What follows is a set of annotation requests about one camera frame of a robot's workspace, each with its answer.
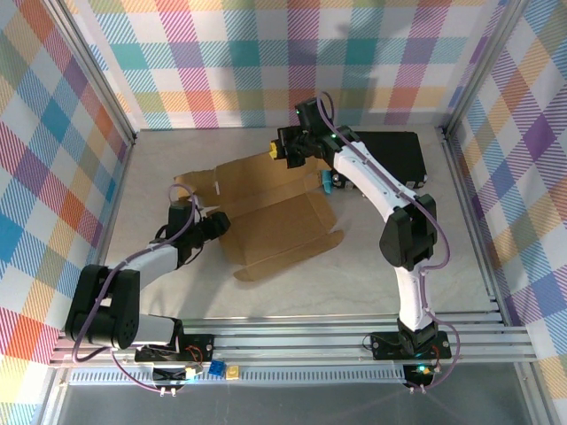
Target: blue object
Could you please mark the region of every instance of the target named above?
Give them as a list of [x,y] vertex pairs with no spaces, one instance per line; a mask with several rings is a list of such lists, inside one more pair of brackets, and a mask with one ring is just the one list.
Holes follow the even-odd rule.
[[322,186],[325,189],[325,193],[330,195],[330,192],[333,189],[333,182],[330,179],[330,171],[329,170],[322,170],[321,171],[321,180],[322,180]]
[[224,363],[224,361],[213,360],[211,361],[211,366],[209,367],[209,374],[223,377],[226,368],[227,365]]

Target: blue block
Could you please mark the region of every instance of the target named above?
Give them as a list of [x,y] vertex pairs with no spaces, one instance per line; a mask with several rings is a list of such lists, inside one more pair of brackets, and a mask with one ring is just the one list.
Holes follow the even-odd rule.
[[224,363],[224,361],[213,360],[211,361],[211,366],[209,367],[209,374],[223,377],[226,368],[227,365]]

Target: plaid wallpaper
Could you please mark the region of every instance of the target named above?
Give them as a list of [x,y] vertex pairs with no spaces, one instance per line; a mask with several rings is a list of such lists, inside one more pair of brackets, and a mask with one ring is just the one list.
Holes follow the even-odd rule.
[[140,128],[440,124],[507,0],[68,0]]
[[122,140],[40,0],[0,0],[0,424],[31,422]]
[[460,129],[462,165],[513,321],[567,423],[567,0],[532,0]]

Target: cardboard box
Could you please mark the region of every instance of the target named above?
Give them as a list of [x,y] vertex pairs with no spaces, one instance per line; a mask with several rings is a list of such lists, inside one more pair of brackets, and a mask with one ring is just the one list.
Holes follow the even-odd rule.
[[[267,153],[238,159],[214,170],[175,177],[195,191],[200,206],[217,207],[230,218],[221,237],[227,258],[243,267],[234,273],[252,282],[275,274],[294,263],[336,247],[341,230],[321,186],[324,162],[309,158],[304,166],[287,169]],[[179,197],[187,197],[180,189]]]

